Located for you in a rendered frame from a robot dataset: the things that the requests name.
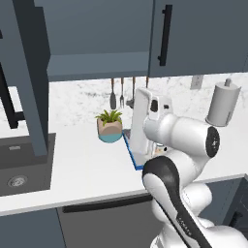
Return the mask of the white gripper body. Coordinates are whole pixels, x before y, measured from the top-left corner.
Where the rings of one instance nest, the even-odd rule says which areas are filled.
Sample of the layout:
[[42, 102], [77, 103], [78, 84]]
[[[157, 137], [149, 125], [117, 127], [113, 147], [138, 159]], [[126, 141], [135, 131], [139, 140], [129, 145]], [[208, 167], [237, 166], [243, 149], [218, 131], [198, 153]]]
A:
[[143, 130], [144, 120], [148, 115], [151, 92], [147, 88], [138, 88], [134, 100], [130, 135], [130, 148], [133, 153], [147, 155], [151, 141]]

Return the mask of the blue-rimmed tray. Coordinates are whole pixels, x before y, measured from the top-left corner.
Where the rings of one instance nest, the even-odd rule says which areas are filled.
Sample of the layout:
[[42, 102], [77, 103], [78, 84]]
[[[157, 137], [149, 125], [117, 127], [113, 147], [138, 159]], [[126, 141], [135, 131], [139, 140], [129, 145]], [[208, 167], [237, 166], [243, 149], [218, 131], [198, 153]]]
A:
[[133, 152], [130, 148], [130, 134], [131, 134], [131, 130], [130, 129], [124, 129], [122, 131], [122, 136], [123, 139], [126, 143], [126, 147], [128, 149], [129, 155], [131, 157], [131, 160], [133, 162], [133, 165], [135, 167], [136, 171], [141, 171], [143, 169], [144, 164], [146, 163], [147, 160], [150, 160], [151, 158], [153, 158], [152, 153], [153, 153], [153, 149], [154, 149], [154, 144], [155, 142], [151, 143], [151, 151], [148, 152], [147, 154], [143, 155], [143, 154], [139, 154], [136, 152]]

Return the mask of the silver kettle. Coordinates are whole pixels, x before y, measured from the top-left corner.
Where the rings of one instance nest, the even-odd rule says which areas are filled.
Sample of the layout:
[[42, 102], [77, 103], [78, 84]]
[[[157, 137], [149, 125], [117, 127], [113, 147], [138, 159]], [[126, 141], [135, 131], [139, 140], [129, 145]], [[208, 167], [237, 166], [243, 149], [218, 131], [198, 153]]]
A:
[[161, 143], [155, 143], [152, 156], [156, 157], [156, 156], [165, 155], [167, 151], [168, 151], [168, 148], [165, 145]]

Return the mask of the closed dark blue cabinet door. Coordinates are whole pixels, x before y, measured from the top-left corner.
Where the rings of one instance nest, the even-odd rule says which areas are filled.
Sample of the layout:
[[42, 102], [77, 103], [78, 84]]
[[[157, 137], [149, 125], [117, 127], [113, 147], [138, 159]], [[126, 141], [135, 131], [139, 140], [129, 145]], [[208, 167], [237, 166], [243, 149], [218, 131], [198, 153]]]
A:
[[[159, 65], [164, 15], [172, 5], [167, 63]], [[248, 72], [248, 0], [154, 0], [152, 78]]]

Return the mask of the dark blue base cabinet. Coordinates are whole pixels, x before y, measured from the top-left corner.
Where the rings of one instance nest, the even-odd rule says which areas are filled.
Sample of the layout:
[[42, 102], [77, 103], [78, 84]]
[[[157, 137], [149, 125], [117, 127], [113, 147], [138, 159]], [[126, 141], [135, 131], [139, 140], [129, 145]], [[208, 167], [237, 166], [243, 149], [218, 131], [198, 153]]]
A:
[[0, 217], [0, 248], [66, 248], [57, 210]]
[[248, 239], [248, 180], [245, 177], [207, 182], [212, 193], [212, 203], [200, 216], [216, 226], [230, 226], [233, 214], [238, 211], [243, 216], [233, 227]]

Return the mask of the open dark blue cabinet door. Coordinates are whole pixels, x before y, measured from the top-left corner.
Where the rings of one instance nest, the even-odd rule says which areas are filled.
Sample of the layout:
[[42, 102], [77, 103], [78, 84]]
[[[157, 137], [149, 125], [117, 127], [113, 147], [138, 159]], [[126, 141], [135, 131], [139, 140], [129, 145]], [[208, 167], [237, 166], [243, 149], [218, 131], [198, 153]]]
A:
[[47, 154], [49, 58], [44, 10], [34, 0], [0, 0], [0, 64], [37, 156]]

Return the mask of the hanging metal ladle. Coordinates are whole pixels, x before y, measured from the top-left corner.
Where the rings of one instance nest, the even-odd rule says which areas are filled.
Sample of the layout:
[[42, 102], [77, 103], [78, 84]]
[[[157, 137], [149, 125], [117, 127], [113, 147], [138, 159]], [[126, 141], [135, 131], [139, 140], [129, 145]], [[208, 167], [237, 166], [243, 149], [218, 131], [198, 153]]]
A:
[[132, 77], [132, 99], [126, 101], [126, 105], [129, 106], [131, 109], [134, 108], [134, 101], [135, 101], [135, 88], [136, 88], [136, 77]]

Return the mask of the potted green plant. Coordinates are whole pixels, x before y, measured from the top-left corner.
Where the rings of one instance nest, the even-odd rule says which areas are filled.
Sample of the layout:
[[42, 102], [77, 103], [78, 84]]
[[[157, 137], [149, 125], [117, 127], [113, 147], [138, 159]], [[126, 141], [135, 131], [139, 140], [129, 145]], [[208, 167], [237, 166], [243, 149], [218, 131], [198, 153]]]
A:
[[106, 111], [96, 116], [98, 137], [106, 143], [113, 143], [122, 137], [122, 113], [112, 110]]

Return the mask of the hanging metal fork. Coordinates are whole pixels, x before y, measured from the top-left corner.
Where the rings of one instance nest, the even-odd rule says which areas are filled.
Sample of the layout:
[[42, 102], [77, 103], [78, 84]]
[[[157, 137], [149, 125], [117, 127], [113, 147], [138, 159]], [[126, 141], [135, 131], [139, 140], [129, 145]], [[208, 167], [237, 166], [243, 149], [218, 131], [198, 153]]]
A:
[[121, 95], [120, 95], [120, 107], [124, 109], [124, 77], [121, 78]]

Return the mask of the hanging black spatula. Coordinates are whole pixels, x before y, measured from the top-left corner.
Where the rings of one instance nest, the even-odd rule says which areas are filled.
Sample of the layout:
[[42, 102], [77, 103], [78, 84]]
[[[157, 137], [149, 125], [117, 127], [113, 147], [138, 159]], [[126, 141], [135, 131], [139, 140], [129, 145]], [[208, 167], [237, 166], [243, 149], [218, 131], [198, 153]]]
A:
[[114, 94], [114, 78], [111, 79], [110, 108], [116, 109], [116, 97]]

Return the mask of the grey paper towel holder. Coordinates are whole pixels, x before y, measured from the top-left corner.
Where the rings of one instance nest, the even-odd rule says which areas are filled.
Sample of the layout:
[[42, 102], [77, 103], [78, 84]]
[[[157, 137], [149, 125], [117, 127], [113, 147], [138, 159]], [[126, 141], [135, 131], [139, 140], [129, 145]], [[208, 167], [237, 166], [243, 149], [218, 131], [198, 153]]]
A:
[[233, 117], [233, 112], [240, 93], [230, 78], [215, 85], [206, 122], [217, 127], [226, 127]]

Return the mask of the dark grey dishwasher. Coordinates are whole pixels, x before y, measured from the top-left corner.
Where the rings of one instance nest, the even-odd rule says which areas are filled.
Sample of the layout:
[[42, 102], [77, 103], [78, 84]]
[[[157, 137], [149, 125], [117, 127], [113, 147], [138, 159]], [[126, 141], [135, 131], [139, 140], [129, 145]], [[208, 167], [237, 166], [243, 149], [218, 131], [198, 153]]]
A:
[[75, 213], [62, 207], [57, 212], [66, 248], [149, 248], [162, 229], [151, 201]]

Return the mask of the dark grey sink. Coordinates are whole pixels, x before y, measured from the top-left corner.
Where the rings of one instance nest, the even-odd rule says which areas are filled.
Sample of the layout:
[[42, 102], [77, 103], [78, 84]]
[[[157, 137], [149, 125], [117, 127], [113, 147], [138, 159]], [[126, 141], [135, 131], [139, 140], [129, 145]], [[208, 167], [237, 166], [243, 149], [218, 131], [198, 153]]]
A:
[[55, 133], [48, 154], [36, 156], [28, 136], [0, 139], [0, 197], [50, 189]]

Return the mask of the grey wall outlet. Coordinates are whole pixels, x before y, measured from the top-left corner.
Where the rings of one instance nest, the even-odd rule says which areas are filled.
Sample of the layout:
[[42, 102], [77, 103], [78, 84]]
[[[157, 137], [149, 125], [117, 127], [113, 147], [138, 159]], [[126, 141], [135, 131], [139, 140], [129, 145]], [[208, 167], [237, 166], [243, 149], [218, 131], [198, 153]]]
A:
[[202, 88], [203, 75], [192, 76], [191, 90]]

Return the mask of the dark blue wall cabinet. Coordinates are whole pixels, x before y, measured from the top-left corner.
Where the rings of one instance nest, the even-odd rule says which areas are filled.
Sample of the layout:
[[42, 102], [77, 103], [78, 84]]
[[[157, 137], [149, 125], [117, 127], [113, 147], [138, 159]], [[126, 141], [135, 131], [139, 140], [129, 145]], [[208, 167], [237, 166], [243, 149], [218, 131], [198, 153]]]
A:
[[35, 0], [44, 10], [51, 81], [144, 76], [153, 0]]

